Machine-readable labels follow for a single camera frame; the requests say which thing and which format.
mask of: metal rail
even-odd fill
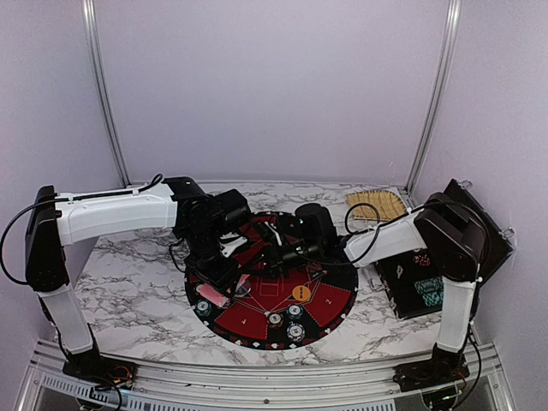
[[[502,371],[492,344],[482,346],[480,352],[483,360],[482,376],[496,375]],[[173,404],[179,404],[177,406],[180,410],[196,411],[366,409],[367,404],[386,405],[398,397],[424,393],[419,390],[401,393],[392,380],[393,367],[403,362],[424,360],[430,355],[426,352],[382,360],[317,366],[208,366],[131,359],[137,363],[138,370],[133,389],[123,392],[126,404],[123,409],[139,409],[145,407],[143,404],[146,403],[149,404],[146,408],[150,410],[158,404],[172,404],[172,407]],[[470,380],[473,380],[478,371],[474,350],[468,347],[465,355],[472,373]],[[63,362],[63,354],[55,343],[38,342],[17,410],[32,409],[28,404],[32,402],[33,390],[36,391],[37,386],[51,388],[57,384],[61,387],[57,387],[59,390],[64,387],[65,393],[78,396],[80,390],[82,398],[87,396],[86,389],[90,389],[92,384],[63,375]],[[434,390],[450,385],[442,385]],[[104,398],[104,402],[116,404],[114,393],[105,394]]]

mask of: robotic arm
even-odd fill
[[[370,252],[354,263],[363,267],[392,255],[428,248],[443,276],[442,323],[432,358],[396,367],[395,381],[402,391],[448,383],[458,379],[459,373],[469,375],[462,351],[481,281],[480,259],[488,228],[467,209],[446,194],[434,194],[419,210],[380,227]],[[348,258],[356,260],[373,237],[367,233],[350,239],[345,247]]]
[[[373,232],[337,239],[329,212],[319,205],[300,207],[295,215],[312,246],[301,255],[323,255],[329,247],[343,247],[354,266],[416,248],[429,248],[444,276],[442,324],[432,359],[396,368],[402,390],[442,384],[467,374],[463,347],[468,334],[485,226],[445,194],[434,194],[417,210]],[[231,297],[241,276],[236,260],[223,252],[219,239],[250,221],[246,199],[236,190],[205,194],[192,179],[167,178],[141,189],[97,194],[55,194],[52,186],[39,190],[27,235],[28,284],[38,294],[46,316],[59,330],[68,352],[63,371],[77,378],[108,375],[119,366],[133,373],[134,364],[103,357],[78,306],[64,264],[63,247],[87,238],[133,229],[173,229],[186,240],[185,264],[217,291]],[[294,247],[280,244],[277,268],[305,264]]]
[[[26,234],[26,278],[62,337],[69,360],[63,371],[69,375],[102,377],[119,366],[133,370],[134,365],[100,355],[69,281],[64,246],[134,229],[171,228],[187,241],[187,267],[227,296],[235,292],[239,266],[223,255],[219,237],[251,216],[236,190],[208,195],[186,177],[158,180],[145,190],[84,195],[55,194],[48,186],[39,190],[36,204]]]

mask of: aluminum frame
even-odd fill
[[[101,112],[103,113],[104,126],[106,127],[110,149],[112,151],[118,177],[120,178],[120,183],[122,187],[127,187],[131,183],[131,180],[129,178],[128,167],[126,166],[123,157],[122,145],[118,139],[112,108],[110,107],[109,93],[104,76],[103,59],[101,57],[101,48],[99,45],[97,22],[95,20],[94,0],[83,0],[82,9],[84,12],[87,44],[92,59],[95,86],[97,87],[98,99],[101,106]]]
[[[413,197],[420,172],[426,160],[428,148],[432,142],[434,126],[438,118],[439,106],[444,96],[444,91],[449,78],[451,62],[455,51],[456,34],[461,16],[462,0],[450,0],[447,10],[447,21],[445,22],[444,40],[438,63],[438,72],[434,82],[432,99],[426,114],[425,125],[422,129],[422,135],[419,141],[419,147],[414,157],[413,166],[409,173],[408,181],[405,185],[409,195]]]
[[[482,377],[489,378],[498,410],[514,411],[494,345],[483,345],[480,352]],[[152,405],[169,402],[187,409],[204,411],[356,409],[358,406],[361,408],[375,403],[387,403],[397,398],[417,396],[451,386],[452,384],[445,384],[428,390],[401,393],[399,386],[393,382],[395,365],[425,360],[431,354],[425,352],[381,360],[317,366],[208,366],[130,359],[139,367],[133,389],[123,392],[127,407],[122,409],[139,409],[138,404],[145,402]],[[474,381],[478,371],[474,349],[468,346],[465,354],[471,371],[468,381]],[[119,355],[106,356],[128,359]],[[16,411],[34,410],[45,376],[61,380],[60,390],[63,381],[82,388],[91,386],[85,381],[63,375],[63,362],[63,354],[55,343],[38,341],[15,407]],[[109,396],[108,401],[116,404],[116,397]],[[132,408],[131,404],[137,404],[137,408]]]

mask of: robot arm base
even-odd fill
[[[402,392],[460,381],[470,376],[462,350],[451,353],[434,346],[432,358],[396,366],[394,382]]]

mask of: poker chip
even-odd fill
[[[437,291],[444,291],[444,281],[441,277],[428,278],[414,283],[417,293],[423,295]]]
[[[424,294],[422,295],[422,300],[427,307],[441,306],[444,303],[444,293],[435,291],[433,293]]]
[[[206,300],[200,300],[196,303],[196,313],[200,317],[207,317],[211,314],[211,303]]]
[[[305,337],[305,327],[300,324],[291,323],[288,327],[288,338],[293,343],[301,342]]]
[[[301,306],[297,306],[296,304],[292,304],[288,307],[288,317],[290,319],[299,319],[302,314],[304,313],[304,308]]]
[[[283,323],[283,317],[278,313],[272,313],[268,316],[268,325],[271,328],[280,328]]]

